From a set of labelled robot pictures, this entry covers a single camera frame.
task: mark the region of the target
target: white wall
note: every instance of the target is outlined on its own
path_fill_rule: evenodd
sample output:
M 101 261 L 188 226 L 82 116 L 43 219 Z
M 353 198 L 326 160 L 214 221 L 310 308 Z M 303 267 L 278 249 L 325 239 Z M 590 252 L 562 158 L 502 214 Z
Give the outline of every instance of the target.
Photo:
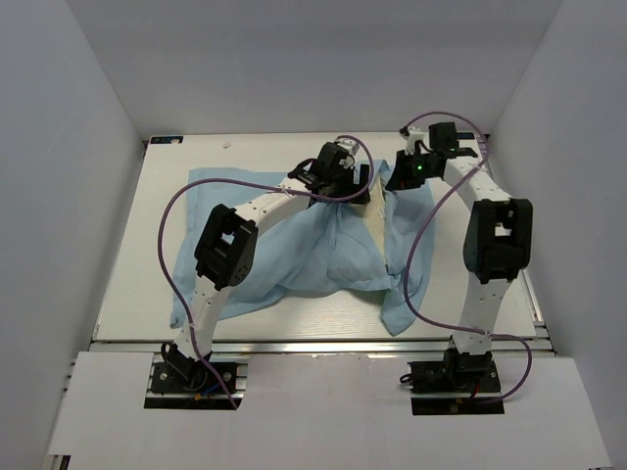
M 497 176 L 535 205 L 532 279 L 616 468 L 627 468 L 626 19 L 623 0 L 565 0 L 492 137 Z
M 142 148 L 64 0 L 0 6 L 0 468 L 38 469 Z
M 491 129 L 561 0 L 69 0 L 142 137 Z

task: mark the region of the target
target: white panel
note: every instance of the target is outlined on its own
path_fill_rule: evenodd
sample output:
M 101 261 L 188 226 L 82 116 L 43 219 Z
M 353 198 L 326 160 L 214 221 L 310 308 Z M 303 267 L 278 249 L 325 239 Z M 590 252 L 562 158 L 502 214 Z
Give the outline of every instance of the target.
M 63 0 L 0 2 L 0 468 L 39 468 L 142 155 Z
M 491 129 L 560 0 L 69 0 L 144 138 Z
M 172 339 L 169 329 L 172 293 L 159 268 L 155 240 L 171 195 L 187 182 L 196 167 L 234 166 L 256 171 L 289 171 L 305 158 L 317 156 L 324 142 L 337 134 L 269 134 L 185 136 L 183 143 L 150 145 L 126 226 L 121 254 L 102 305 L 96 338 L 111 340 Z M 376 159 L 394 161 L 405 146 L 397 134 L 358 134 Z M 224 148 L 225 142 L 230 146 Z M 449 189 L 431 183 L 434 198 Z M 165 258 L 173 269 L 185 236 L 185 202 L 170 213 Z M 461 247 L 470 212 L 453 196 L 436 218 L 436 243 L 431 279 L 421 311 L 439 321 L 458 324 L 468 274 Z M 289 296 L 260 311 L 218 323 L 216 340 L 388 339 L 380 320 L 382 293 L 340 291 L 331 296 Z M 497 320 L 497 332 L 533 336 L 532 312 L 520 282 L 508 290 Z M 447 338 L 450 332 L 415 321 L 398 338 Z
M 524 359 L 498 361 L 504 386 Z M 147 353 L 85 352 L 50 446 L 71 470 L 588 469 L 607 455 L 571 359 L 535 361 L 497 416 L 411 416 L 401 359 L 255 356 L 237 411 L 144 410 Z
M 493 136 L 494 169 L 534 203 L 531 273 L 616 468 L 627 468 L 627 2 L 565 1 Z

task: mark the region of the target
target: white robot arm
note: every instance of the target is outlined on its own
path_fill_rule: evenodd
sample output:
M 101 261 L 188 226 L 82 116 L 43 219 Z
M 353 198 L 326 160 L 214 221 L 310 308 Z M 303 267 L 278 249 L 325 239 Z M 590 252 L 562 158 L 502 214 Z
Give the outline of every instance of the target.
M 194 253 L 198 275 L 190 310 L 202 355 L 212 351 L 219 314 L 229 294 L 252 268 L 257 239 L 281 220 L 306 210 L 312 203 L 311 192 L 334 199 L 346 198 L 367 184 L 370 168 L 365 164 L 361 167 L 360 182 L 354 182 L 354 155 L 358 149 L 359 145 L 345 140 L 326 143 L 317 159 L 299 164 L 281 181 L 277 186 L 281 192 L 262 194 L 233 209 L 224 205 L 214 208 Z M 306 195 L 290 194 L 288 190 Z M 367 204 L 369 194 L 365 191 L 347 202 Z M 186 321 L 174 340 L 174 353 L 195 357 L 191 341 Z
M 459 147 L 453 122 L 429 126 L 431 148 L 424 144 L 426 132 L 404 128 L 401 133 L 407 147 L 397 153 L 388 190 L 417 188 L 434 177 L 458 187 L 474 173 L 457 189 L 470 210 L 463 245 L 468 287 L 459 329 L 442 361 L 412 363 L 404 383 L 419 394 L 473 391 L 486 377 L 496 377 L 490 334 L 507 289 L 529 263 L 533 208 L 503 191 L 484 168 L 477 169 L 474 151 Z
M 284 178 L 280 187 L 307 192 L 305 183 Z M 288 193 L 265 193 L 259 198 L 242 204 L 234 208 L 234 213 L 244 220 L 254 222 L 257 227 L 257 237 L 264 235 L 270 228 L 281 220 L 284 220 L 297 212 L 304 211 L 310 206 L 310 198 L 306 196 L 296 196 Z M 244 264 L 235 272 L 235 280 L 239 281 L 248 274 L 251 265 Z M 216 283 L 204 275 L 196 276 L 196 288 L 191 311 L 194 318 L 194 328 L 198 347 L 202 355 L 209 354 L 214 341 L 214 331 L 216 330 L 219 313 L 224 308 L 229 294 L 233 290 L 232 286 L 225 286 L 216 289 Z M 189 324 L 185 322 L 181 332 L 174 340 L 182 353 L 193 357 L 195 355 L 190 342 Z

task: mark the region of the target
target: cable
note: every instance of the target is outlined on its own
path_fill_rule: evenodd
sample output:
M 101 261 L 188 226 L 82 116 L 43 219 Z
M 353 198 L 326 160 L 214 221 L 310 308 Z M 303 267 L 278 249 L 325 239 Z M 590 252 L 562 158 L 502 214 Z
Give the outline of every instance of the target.
M 475 125 L 471 120 L 466 119 L 463 116 L 456 115 L 455 113 L 448 113 L 446 111 L 432 111 L 432 112 L 429 112 L 429 113 L 424 113 L 424 114 L 419 115 L 419 116 L 413 118 L 412 120 L 410 120 L 410 122 L 408 122 L 406 127 L 410 127 L 412 124 L 414 124 L 415 122 L 417 122 L 418 120 L 420 120 L 422 118 L 426 118 L 428 116 L 434 116 L 434 115 L 442 115 L 442 116 L 448 116 L 448 117 L 451 117 L 451 118 L 456 118 L 456 119 L 462 120 L 463 122 L 468 124 L 470 126 L 470 128 L 474 131 L 475 135 L 477 136 L 477 140 L 481 139 L 481 141 L 483 141 L 483 142 L 479 142 L 479 143 L 483 143 L 484 144 L 485 151 L 481 152 L 481 154 L 483 156 L 483 159 L 481 159 L 481 161 L 477 164 L 477 166 L 473 170 L 469 171 L 457 184 L 455 184 L 444 195 L 444 197 L 440 201 L 438 201 L 438 203 L 434 206 L 434 208 L 431 210 L 429 215 L 426 217 L 424 223 L 420 227 L 420 230 L 418 230 L 418 233 L 416 234 L 415 238 L 413 239 L 413 243 L 411 244 L 410 253 L 408 255 L 408 260 L 407 260 L 407 263 L 406 263 L 406 266 L 405 266 L 405 275 L 403 276 L 403 295 L 405 297 L 405 302 L 407 303 L 408 308 L 410 309 L 410 311 L 417 318 L 419 318 L 420 320 L 424 321 L 425 323 L 428 323 L 429 325 L 437 326 L 439 328 L 445 328 L 445 329 L 448 329 L 448 330 L 463 331 L 463 332 L 467 332 L 467 333 L 475 333 L 475 334 L 479 334 L 479 335 L 489 336 L 490 338 L 494 338 L 494 339 L 516 340 L 516 341 L 518 341 L 518 342 L 520 342 L 522 344 L 522 346 L 527 351 L 527 367 L 526 367 L 525 372 L 522 375 L 521 379 L 518 381 L 518 383 L 511 390 L 509 390 L 507 393 L 501 395 L 497 399 L 485 399 L 485 400 L 482 400 L 482 402 L 488 403 L 488 402 L 492 402 L 492 401 L 496 401 L 496 400 L 505 400 L 505 399 L 511 397 L 513 394 L 515 394 L 518 390 L 520 390 L 522 385 L 527 380 L 527 377 L 529 377 L 529 373 L 531 371 L 531 363 L 533 361 L 533 356 L 532 356 L 532 353 L 531 353 L 531 348 L 529 348 L 529 345 L 527 344 L 527 342 L 524 339 L 522 339 L 522 338 L 520 338 L 518 336 L 514 336 L 514 335 L 495 334 L 495 333 L 491 333 L 489 331 L 480 330 L 478 328 L 469 328 L 469 327 L 466 327 L 466 326 L 459 326 L 459 325 L 449 325 L 447 323 L 442 323 L 442 322 L 439 322 L 439 321 L 432 320 L 431 318 L 427 318 L 426 316 L 422 315 L 413 306 L 413 304 L 411 303 L 411 299 L 410 299 L 410 267 L 411 267 L 411 261 L 413 260 L 413 256 L 415 254 L 415 250 L 416 250 L 416 248 L 418 246 L 418 243 L 420 242 L 420 239 L 424 235 L 424 232 L 426 231 L 427 227 L 429 226 L 429 223 L 431 222 L 431 220 L 433 220 L 433 217 L 435 217 L 435 214 L 437 213 L 437 211 L 444 205 L 444 203 L 447 202 L 447 200 L 451 196 L 453 196 L 453 194 L 455 194 L 455 192 L 459 189 L 459 187 L 463 183 L 465 183 L 468 179 L 470 179 L 472 176 L 474 176 L 477 173 L 477 171 L 479 171 L 481 169 L 481 167 L 488 161 L 488 158 L 490 156 L 490 146 L 488 144 L 488 140 L 486 139 L 486 137 L 483 134 L 483 132 L 481 132 L 481 130 L 479 130 L 479 127 L 477 127 L 477 125 Z
M 172 290 L 174 291 L 174 294 L 176 295 L 181 305 L 185 309 L 185 314 L 187 316 L 187 323 L 189 325 L 189 339 L 191 341 L 194 354 L 196 354 L 196 356 L 198 357 L 198 360 L 200 360 L 203 363 L 203 365 L 205 365 L 205 367 L 207 367 L 209 371 L 212 374 L 214 374 L 214 376 L 217 379 L 217 382 L 219 383 L 220 387 L 222 388 L 222 390 L 228 397 L 228 400 L 231 402 L 234 409 L 237 409 L 237 403 L 233 399 L 233 395 L 231 394 L 231 392 L 228 391 L 228 388 L 226 387 L 226 384 L 224 384 L 224 381 L 222 380 L 222 377 L 219 374 L 219 372 L 217 372 L 216 369 L 205 359 L 205 357 L 201 354 L 200 349 L 198 348 L 198 342 L 196 341 L 196 330 L 192 326 L 194 324 L 194 318 L 192 316 L 191 309 L 189 308 L 189 305 L 185 301 L 185 298 L 183 297 L 183 295 L 180 293 L 180 291 L 176 287 L 176 284 L 174 283 L 172 276 L 169 274 L 168 267 L 166 266 L 166 260 L 164 258 L 164 232 L 166 230 L 166 222 L 168 221 L 169 212 L 171 211 L 172 206 L 174 206 L 174 203 L 176 202 L 176 200 L 178 200 L 178 198 L 181 195 L 183 195 L 186 191 L 192 188 L 195 188 L 196 186 L 200 186 L 201 184 L 207 184 L 207 183 L 236 184 L 239 186 L 247 186 L 249 188 L 264 189 L 271 193 L 288 193 L 288 194 L 292 194 L 295 196 L 306 196 L 306 197 L 313 198 L 313 199 L 316 199 L 318 201 L 322 201 L 325 203 L 344 203 L 347 201 L 351 201 L 352 199 L 366 192 L 368 188 L 370 187 L 370 184 L 372 183 L 372 179 L 374 178 L 374 170 L 373 170 L 374 159 L 372 158 L 372 154 L 370 153 L 368 148 L 365 146 L 365 144 L 361 141 L 361 139 L 354 137 L 352 135 L 346 135 L 346 134 L 339 135 L 336 137 L 336 139 L 351 139 L 354 142 L 357 142 L 358 144 L 360 144 L 363 147 L 363 150 L 365 151 L 365 154 L 368 158 L 368 162 L 370 163 L 370 171 L 368 172 L 367 183 L 363 185 L 363 187 L 360 188 L 360 190 L 357 191 L 355 194 L 352 194 L 350 196 L 344 196 L 342 198 L 329 198 L 328 196 L 321 196 L 319 194 L 308 193 L 306 191 L 297 191 L 294 189 L 287 189 L 287 188 L 281 188 L 281 187 L 276 187 L 276 186 L 265 186 L 263 184 L 249 183 L 246 181 L 239 181 L 237 179 L 206 178 L 206 179 L 199 179 L 198 181 L 191 182 L 189 184 L 186 184 L 182 188 L 180 188 L 171 197 L 168 204 L 166 205 L 166 208 L 164 209 L 164 214 L 162 215 L 161 222 L 159 224 L 159 233 L 157 235 L 157 256 L 159 258 L 159 266 L 161 267 L 161 271 L 166 277 L 166 280 L 168 281 L 169 286 L 172 288 Z

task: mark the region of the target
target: purple cable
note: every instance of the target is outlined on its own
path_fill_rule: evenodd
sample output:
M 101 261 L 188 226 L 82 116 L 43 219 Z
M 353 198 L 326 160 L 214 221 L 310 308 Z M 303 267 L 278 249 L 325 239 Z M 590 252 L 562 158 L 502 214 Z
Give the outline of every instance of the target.
M 172 290 L 174 291 L 174 294 L 178 297 L 178 300 L 181 302 L 181 304 L 183 305 L 183 308 L 185 309 L 185 314 L 187 315 L 187 323 L 189 325 L 189 339 L 191 340 L 192 348 L 194 349 L 194 353 L 196 354 L 198 359 L 205 365 L 205 367 L 207 367 L 210 370 L 210 372 L 212 374 L 214 374 L 214 376 L 217 379 L 217 382 L 219 383 L 220 387 L 222 388 L 222 390 L 224 391 L 224 393 L 228 397 L 228 400 L 231 402 L 231 404 L 233 405 L 234 409 L 237 409 L 237 403 L 235 402 L 235 399 L 233 399 L 233 395 L 231 394 L 231 392 L 228 391 L 228 388 L 226 387 L 226 384 L 224 384 L 224 381 L 222 380 L 221 375 L 203 357 L 203 355 L 200 352 L 200 349 L 198 348 L 198 342 L 196 341 L 196 330 L 192 326 L 194 324 L 194 319 L 192 317 L 191 309 L 189 308 L 189 305 L 187 304 L 187 302 L 183 298 L 183 295 L 180 293 L 180 291 L 176 287 L 176 284 L 174 283 L 174 280 L 172 279 L 172 277 L 170 276 L 170 274 L 168 272 L 168 267 L 166 266 L 166 261 L 164 259 L 164 232 L 166 230 L 166 222 L 168 221 L 169 212 L 171 211 L 172 206 L 174 206 L 174 203 L 176 202 L 176 200 L 183 193 L 185 193 L 186 191 L 188 191 L 191 188 L 194 188 L 196 186 L 200 186 L 201 184 L 206 184 L 206 183 L 230 183 L 230 184 L 237 184 L 239 186 L 248 186 L 249 188 L 264 189 L 264 190 L 266 190 L 268 192 L 272 192 L 272 193 L 288 193 L 288 194 L 293 194 L 293 195 L 296 195 L 296 196 L 306 196 L 306 197 L 310 197 L 310 198 L 313 198 L 313 199 L 316 199 L 318 201 L 322 201 L 322 202 L 325 202 L 325 203 L 344 203 L 344 202 L 350 201 L 350 200 L 356 198 L 357 196 L 360 196 L 361 194 L 363 194 L 370 187 L 370 184 L 372 183 L 372 179 L 374 178 L 374 159 L 372 158 L 372 154 L 370 153 L 368 148 L 365 146 L 365 144 L 359 138 L 354 137 L 352 135 L 339 135 L 339 136 L 336 137 L 336 139 L 351 139 L 351 140 L 357 142 L 358 144 L 360 144 L 363 147 L 363 150 L 365 151 L 365 154 L 368 157 L 368 161 L 370 163 L 370 172 L 368 173 L 367 184 L 365 184 L 355 194 L 352 194 L 350 196 L 344 196 L 342 198 L 329 198 L 327 196 L 320 196 L 318 194 L 308 193 L 306 191 L 297 191 L 297 190 L 294 190 L 294 189 L 285 189 L 285 188 L 280 188 L 280 187 L 277 187 L 277 186 L 265 186 L 263 184 L 248 183 L 246 181 L 239 181 L 237 179 L 206 178 L 206 179 L 199 179 L 198 181 L 194 181 L 192 183 L 186 184 L 185 186 L 180 188 L 178 191 L 176 191 L 176 193 L 171 197 L 171 199 L 169 200 L 168 204 L 166 205 L 166 209 L 164 210 L 164 214 L 161 217 L 161 223 L 159 224 L 159 234 L 157 236 L 157 255 L 159 257 L 159 266 L 161 267 L 161 271 L 163 272 L 164 276 L 166 277 L 166 280 L 168 281 L 169 286 L 172 288 Z
M 405 302 L 407 303 L 408 308 L 411 310 L 411 312 L 417 318 L 419 318 L 420 320 L 424 321 L 425 323 L 428 323 L 428 324 L 433 325 L 433 326 L 437 326 L 439 328 L 445 328 L 445 329 L 454 330 L 454 331 L 463 331 L 463 332 L 467 332 L 467 333 L 476 333 L 476 334 L 479 334 L 479 335 L 487 335 L 487 336 L 490 336 L 491 338 L 496 338 L 496 339 L 516 340 L 516 341 L 518 341 L 518 342 L 520 342 L 522 344 L 522 346 L 527 351 L 527 367 L 525 369 L 525 372 L 522 375 L 522 378 L 507 393 L 501 395 L 497 399 L 485 399 L 485 400 L 482 400 L 482 402 L 488 403 L 488 402 L 496 401 L 496 400 L 505 400 L 505 399 L 511 397 L 513 394 L 515 394 L 522 387 L 522 385 L 525 383 L 525 381 L 527 380 L 527 377 L 529 377 L 529 372 L 531 371 L 531 363 L 532 363 L 533 357 L 532 357 L 532 353 L 531 353 L 531 348 L 529 348 L 529 345 L 527 344 L 527 342 L 524 339 L 522 339 L 522 338 L 520 338 L 518 336 L 514 336 L 514 335 L 495 334 L 495 333 L 491 333 L 489 331 L 480 330 L 478 328 L 469 328 L 469 327 L 466 327 L 466 326 L 459 326 L 459 325 L 449 325 L 447 323 L 442 323 L 442 322 L 439 322 L 439 321 L 432 320 L 431 318 L 427 318 L 426 316 L 422 315 L 413 306 L 413 304 L 411 303 L 411 299 L 410 299 L 410 275 L 409 275 L 409 273 L 410 273 L 411 261 L 413 260 L 413 255 L 415 254 L 415 250 L 416 250 L 416 248 L 418 246 L 418 243 L 420 242 L 420 239 L 422 238 L 422 235 L 424 235 L 424 232 L 426 231 L 427 227 L 429 226 L 429 223 L 431 222 L 431 220 L 433 220 L 433 217 L 435 217 L 435 214 L 437 213 L 437 211 L 444 205 L 444 203 L 447 202 L 447 200 L 451 196 L 453 196 L 453 194 L 455 194 L 455 192 L 458 190 L 458 188 L 463 183 L 465 183 L 477 171 L 479 171 L 481 169 L 481 167 L 488 161 L 488 157 L 490 155 L 490 147 L 489 147 L 489 144 L 488 144 L 488 139 L 486 139 L 486 137 L 483 135 L 483 132 L 481 132 L 479 130 L 479 127 L 477 127 L 472 121 L 470 121 L 469 119 L 466 119 L 465 117 L 462 117 L 460 115 L 456 115 L 454 113 L 448 113 L 446 111 L 432 111 L 430 113 L 425 113 L 423 115 L 420 115 L 420 116 L 417 116 L 417 117 L 413 118 L 412 120 L 410 120 L 410 122 L 408 122 L 407 127 L 410 127 L 412 124 L 414 124 L 419 119 L 426 118 L 427 116 L 433 116 L 433 115 L 449 116 L 451 118 L 456 118 L 456 119 L 464 121 L 466 124 L 468 124 L 472 128 L 472 130 L 477 135 L 477 138 L 480 138 L 483 141 L 483 144 L 485 145 L 485 153 L 482 152 L 483 153 L 483 159 L 477 164 L 477 166 L 472 171 L 469 171 L 455 186 L 453 186 L 444 195 L 444 197 L 440 201 L 438 201 L 438 203 L 434 206 L 434 208 L 431 210 L 431 212 L 427 216 L 426 220 L 424 221 L 424 223 L 420 227 L 420 230 L 418 230 L 418 233 L 416 234 L 415 239 L 413 240 L 413 243 L 411 244 L 410 254 L 408 255 L 408 261 L 407 261 L 406 266 L 405 266 L 405 275 L 403 276 L 403 295 L 405 297 Z

